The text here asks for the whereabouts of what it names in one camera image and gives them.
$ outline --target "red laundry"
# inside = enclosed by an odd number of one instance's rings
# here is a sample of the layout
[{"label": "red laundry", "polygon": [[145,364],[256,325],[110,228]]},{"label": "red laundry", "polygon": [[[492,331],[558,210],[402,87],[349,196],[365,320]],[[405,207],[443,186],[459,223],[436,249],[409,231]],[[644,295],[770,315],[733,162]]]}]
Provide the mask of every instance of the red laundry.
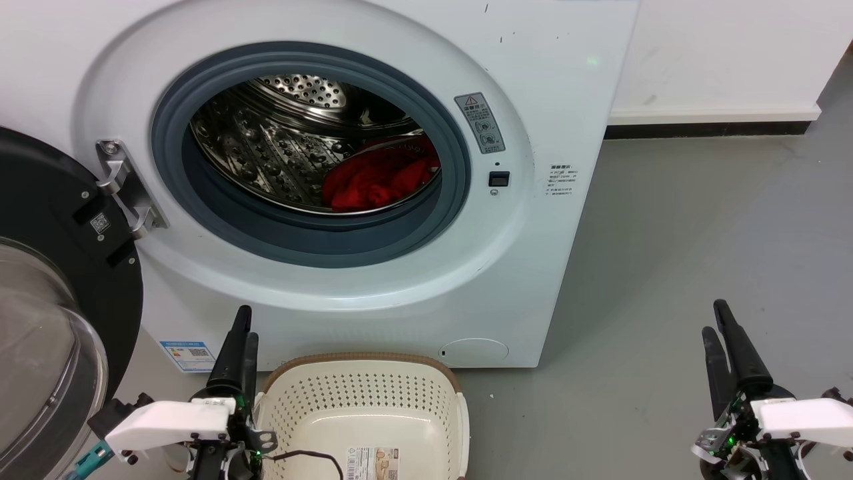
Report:
[{"label": "red laundry", "polygon": [[[388,145],[376,148],[384,143]],[[382,208],[418,190],[439,165],[425,136],[372,142],[328,173],[322,199],[334,212]]]}]

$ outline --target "open door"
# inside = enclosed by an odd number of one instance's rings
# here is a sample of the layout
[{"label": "open door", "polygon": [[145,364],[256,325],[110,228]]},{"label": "open door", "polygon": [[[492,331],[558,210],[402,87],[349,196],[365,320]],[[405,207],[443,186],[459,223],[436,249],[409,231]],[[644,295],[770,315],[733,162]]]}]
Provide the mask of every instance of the open door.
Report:
[{"label": "open door", "polygon": [[0,478],[53,478],[112,397],[142,315],[119,204],[74,159],[0,128]]}]

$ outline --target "perforated basket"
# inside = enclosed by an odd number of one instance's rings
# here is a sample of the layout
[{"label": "perforated basket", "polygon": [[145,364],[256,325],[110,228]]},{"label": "perforated basket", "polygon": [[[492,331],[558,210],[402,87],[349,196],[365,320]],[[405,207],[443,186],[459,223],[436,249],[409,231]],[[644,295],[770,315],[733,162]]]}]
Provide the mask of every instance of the perforated basket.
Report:
[{"label": "perforated basket", "polygon": [[[453,372],[404,354],[302,357],[270,375],[256,422],[278,436],[271,455],[333,455],[345,480],[457,480],[468,460],[468,412]],[[264,480],[334,480],[325,459],[264,460]]]}]

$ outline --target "black wire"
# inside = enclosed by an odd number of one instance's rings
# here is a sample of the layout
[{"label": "black wire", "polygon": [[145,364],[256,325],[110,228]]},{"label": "black wire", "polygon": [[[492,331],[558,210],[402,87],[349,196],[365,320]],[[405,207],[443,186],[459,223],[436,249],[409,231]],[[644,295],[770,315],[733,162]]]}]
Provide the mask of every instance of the black wire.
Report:
[{"label": "black wire", "polygon": [[293,450],[291,452],[286,452],[281,455],[276,455],[275,457],[267,457],[268,459],[277,462],[278,460],[289,459],[290,457],[295,457],[296,455],[308,455],[309,457],[317,457],[318,459],[326,459],[332,460],[334,463],[334,468],[338,469],[338,476],[340,480],[344,480],[344,471],[340,469],[340,464],[338,460],[335,460],[332,455],[329,454],[321,454],[320,452],[312,452],[311,450]]}]

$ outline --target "metal hinge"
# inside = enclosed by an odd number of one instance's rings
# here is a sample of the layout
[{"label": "metal hinge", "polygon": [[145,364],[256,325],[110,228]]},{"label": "metal hinge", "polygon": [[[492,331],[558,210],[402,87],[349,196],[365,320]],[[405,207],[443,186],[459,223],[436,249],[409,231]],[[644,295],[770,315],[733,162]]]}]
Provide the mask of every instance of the metal hinge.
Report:
[{"label": "metal hinge", "polygon": [[152,228],[167,228],[165,217],[134,168],[127,149],[119,140],[98,140],[95,150],[107,179],[98,182],[104,195],[119,201],[127,217],[131,235],[145,237]]}]

